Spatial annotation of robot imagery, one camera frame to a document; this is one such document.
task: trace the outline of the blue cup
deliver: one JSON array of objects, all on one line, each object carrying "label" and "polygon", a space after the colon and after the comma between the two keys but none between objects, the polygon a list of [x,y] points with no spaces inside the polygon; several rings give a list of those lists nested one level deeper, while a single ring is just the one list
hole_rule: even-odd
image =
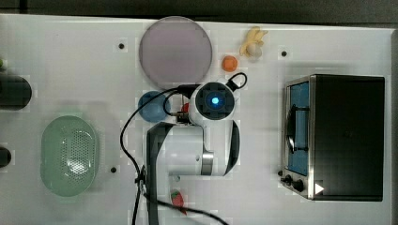
[{"label": "blue cup", "polygon": [[[151,98],[158,95],[160,92],[150,91],[141,96],[138,101],[138,107],[141,107],[143,104],[148,102]],[[163,101],[166,99],[164,95],[156,97],[150,103],[144,106],[144,108],[140,111],[141,117],[150,123],[158,123],[164,120],[167,116],[166,112],[163,110]],[[166,102],[166,110],[170,112],[171,106],[169,100]]]}]

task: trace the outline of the cable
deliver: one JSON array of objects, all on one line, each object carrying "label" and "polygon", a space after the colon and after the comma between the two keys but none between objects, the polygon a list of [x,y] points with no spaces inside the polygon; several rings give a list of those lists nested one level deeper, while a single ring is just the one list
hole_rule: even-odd
[{"label": "cable", "polygon": [[[132,161],[132,163],[134,164],[135,171],[136,171],[138,174],[140,174],[140,168],[138,167],[138,164],[137,164],[137,162],[135,161],[134,157],[132,157],[132,156],[130,155],[130,153],[127,151],[127,149],[126,149],[126,147],[125,147],[125,145],[124,145],[124,143],[123,143],[123,136],[124,136],[124,133],[125,133],[125,131],[126,131],[126,128],[127,128],[127,126],[129,125],[129,123],[131,122],[131,119],[132,119],[140,110],[142,110],[142,109],[144,108],[145,105],[147,105],[147,104],[148,104],[149,102],[151,102],[153,99],[155,99],[155,98],[157,98],[157,97],[159,97],[159,96],[161,96],[161,95],[163,95],[163,94],[165,94],[165,93],[168,93],[168,92],[171,92],[171,91],[175,91],[175,90],[176,90],[176,88],[172,88],[172,89],[165,90],[165,91],[163,91],[163,92],[157,94],[156,96],[152,97],[150,100],[148,100],[147,102],[145,102],[144,104],[142,104],[140,107],[138,107],[138,109],[130,116],[129,120],[126,122],[125,126],[123,127],[122,132],[120,133],[120,146],[121,146],[123,152],[126,154],[126,156],[127,156],[127,157]],[[139,181],[140,181],[140,179],[135,179],[135,183],[138,183]],[[140,189],[138,188],[137,197],[136,197],[136,199],[135,199],[134,212],[133,212],[132,220],[131,220],[131,224],[132,224],[132,225],[135,224],[135,219],[137,218],[137,209],[138,209],[138,204],[139,204],[139,202],[140,202],[140,195],[141,195],[140,192],[141,192],[141,191],[140,191]]]},{"label": "cable", "polygon": [[172,114],[171,114],[170,112],[168,112],[167,109],[166,109],[167,100],[168,100],[171,96],[173,96],[173,95],[175,95],[175,94],[177,94],[177,93],[178,93],[177,91],[170,93],[170,95],[168,95],[168,96],[164,99],[164,101],[163,101],[163,110],[164,110],[164,112],[165,112],[166,114],[168,114],[168,115],[172,115]]},{"label": "cable", "polygon": [[237,86],[236,89],[240,89],[240,88],[244,87],[246,85],[246,83],[248,82],[248,76],[243,72],[239,72],[239,73],[235,74],[230,79],[228,79],[228,81],[232,81],[232,79],[234,79],[235,77],[237,77],[239,75],[242,75],[243,77],[245,77],[245,83],[242,84],[241,86]]},{"label": "cable", "polygon": [[138,188],[137,196],[135,197],[134,212],[132,213],[131,225],[135,225],[137,219],[138,204],[140,203],[141,189]]},{"label": "cable", "polygon": [[129,125],[129,123],[131,122],[131,119],[135,116],[135,114],[137,114],[140,110],[142,110],[142,109],[144,108],[145,105],[147,105],[147,104],[148,104],[149,102],[151,102],[153,99],[155,99],[155,98],[157,98],[157,97],[159,97],[159,96],[161,96],[161,95],[163,95],[163,94],[165,94],[165,93],[168,93],[168,92],[171,92],[171,91],[175,91],[175,90],[177,90],[177,88],[168,89],[168,90],[165,90],[165,91],[163,91],[163,92],[161,92],[161,93],[158,93],[156,96],[152,97],[149,101],[147,101],[146,103],[144,103],[144,104],[142,104],[140,107],[138,107],[138,109],[130,116],[129,120],[126,122],[125,126],[123,127],[122,132],[120,133],[120,146],[122,147],[122,150],[123,150],[123,152],[126,154],[126,156],[127,156],[127,157],[132,161],[132,163],[134,164],[135,171],[136,171],[138,174],[140,173],[140,168],[138,167],[138,164],[137,164],[137,162],[135,161],[134,157],[132,157],[132,156],[130,155],[130,153],[127,151],[127,149],[126,149],[126,147],[125,147],[125,145],[124,145],[124,143],[123,143],[123,136],[124,136],[124,133],[125,133],[125,131],[126,131],[126,128],[127,128],[127,126]]},{"label": "cable", "polygon": [[155,204],[159,204],[159,205],[162,205],[162,206],[166,206],[166,207],[169,207],[169,208],[172,208],[172,209],[175,209],[175,210],[186,210],[186,211],[193,212],[193,213],[196,213],[196,214],[203,214],[203,215],[208,216],[208,217],[210,217],[210,218],[216,219],[217,221],[219,221],[219,222],[220,222],[221,224],[223,224],[223,225],[228,225],[228,223],[226,223],[224,220],[222,220],[222,218],[217,217],[217,216],[214,215],[214,214],[210,214],[210,213],[208,213],[208,212],[206,212],[206,211],[199,210],[199,209],[187,208],[187,207],[181,207],[181,206],[175,206],[175,205],[172,205],[172,204],[170,204],[170,203],[163,202],[163,201],[160,201],[160,200],[152,201],[152,200],[149,199],[149,196],[148,196],[146,193],[143,193],[143,195],[144,195],[144,197],[146,197],[151,203],[155,203]]},{"label": "cable", "polygon": [[[239,73],[237,73],[237,74],[234,75],[232,78],[230,78],[230,80],[232,80],[233,78],[235,78],[237,75],[239,75]],[[120,146],[121,146],[123,152],[126,154],[126,156],[132,161],[132,163],[134,164],[134,167],[135,167],[135,171],[138,173],[138,177],[135,179],[135,183],[137,184],[138,190],[137,190],[137,197],[136,197],[136,199],[135,199],[134,211],[133,211],[132,220],[131,220],[131,224],[132,224],[132,225],[135,224],[135,220],[136,220],[136,218],[137,218],[138,204],[139,204],[139,202],[140,202],[140,194],[141,194],[141,189],[140,189],[139,186],[140,186],[140,181],[141,181],[141,180],[145,180],[145,176],[144,176],[145,167],[143,166],[143,169],[140,170],[140,168],[138,167],[138,164],[137,164],[137,162],[135,161],[134,157],[132,157],[132,156],[130,155],[130,153],[127,151],[127,149],[126,149],[126,147],[125,147],[125,145],[124,145],[124,143],[123,143],[123,136],[124,136],[124,133],[125,133],[125,131],[126,131],[126,129],[127,129],[127,126],[128,126],[129,123],[131,122],[132,118],[133,118],[139,111],[141,111],[141,110],[144,108],[145,105],[147,105],[147,104],[148,104],[149,102],[151,102],[153,99],[158,98],[159,96],[161,96],[161,95],[163,95],[163,94],[165,94],[165,93],[168,93],[168,92],[172,92],[172,91],[173,91],[173,93],[171,93],[171,94],[165,99],[164,102],[166,102],[168,98],[170,98],[172,95],[178,93],[178,92],[177,92],[177,88],[171,88],[171,89],[165,90],[165,91],[163,91],[163,92],[157,94],[156,96],[152,97],[149,101],[147,101],[147,102],[144,103],[143,105],[141,105],[141,106],[130,116],[129,120],[126,122],[125,126],[123,127],[123,129],[122,129],[122,131],[121,131],[121,133],[120,133]],[[167,112],[167,111],[165,110],[165,103],[164,103],[164,102],[163,102],[163,109],[164,109],[164,111],[165,111],[167,114],[169,114],[169,112]],[[146,193],[142,193],[142,194],[151,202],[151,200],[149,199],[149,196],[148,196]],[[152,202],[152,203],[160,204],[160,205],[163,205],[163,206],[166,206],[166,207],[169,207],[169,208],[172,208],[172,209],[176,209],[176,210],[186,210],[186,211],[188,211],[188,212],[193,212],[193,213],[196,213],[196,214],[202,214],[202,215],[208,216],[208,217],[210,217],[210,218],[216,219],[217,221],[219,221],[219,222],[220,222],[221,224],[223,224],[223,225],[228,225],[228,223],[226,223],[225,221],[223,221],[220,217],[217,217],[217,216],[215,216],[215,215],[213,215],[213,214],[210,214],[210,213],[208,213],[208,212],[206,212],[206,211],[203,211],[203,210],[198,210],[198,209],[192,209],[192,208],[187,208],[187,207],[175,206],[175,205],[172,205],[172,204],[170,204],[170,203],[163,202],[163,201],[159,201],[159,200],[156,200],[155,202]]]}]

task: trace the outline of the black microwave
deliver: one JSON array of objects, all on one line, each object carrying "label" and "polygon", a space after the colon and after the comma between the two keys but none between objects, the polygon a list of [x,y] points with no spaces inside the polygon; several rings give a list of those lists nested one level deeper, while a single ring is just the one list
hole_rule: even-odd
[{"label": "black microwave", "polygon": [[314,74],[285,85],[286,188],[315,201],[380,202],[383,77]]}]

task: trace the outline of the green colander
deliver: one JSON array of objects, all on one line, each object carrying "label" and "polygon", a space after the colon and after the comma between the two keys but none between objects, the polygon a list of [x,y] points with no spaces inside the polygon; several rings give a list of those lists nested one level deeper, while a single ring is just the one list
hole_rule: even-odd
[{"label": "green colander", "polygon": [[40,175],[44,185],[62,197],[88,189],[99,168],[94,129],[76,116],[53,120],[41,137]]}]

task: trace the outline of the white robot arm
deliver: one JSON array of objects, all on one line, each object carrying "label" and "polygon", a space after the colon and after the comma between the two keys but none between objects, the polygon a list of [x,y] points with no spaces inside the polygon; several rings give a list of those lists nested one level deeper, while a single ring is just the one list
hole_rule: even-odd
[{"label": "white robot arm", "polygon": [[[172,202],[172,176],[224,176],[239,154],[239,130],[233,120],[239,87],[232,79],[180,87],[179,93],[190,99],[193,126],[159,123],[147,132],[144,146],[146,192],[151,200],[166,203]],[[147,207],[150,225],[200,224],[154,201]]]}]

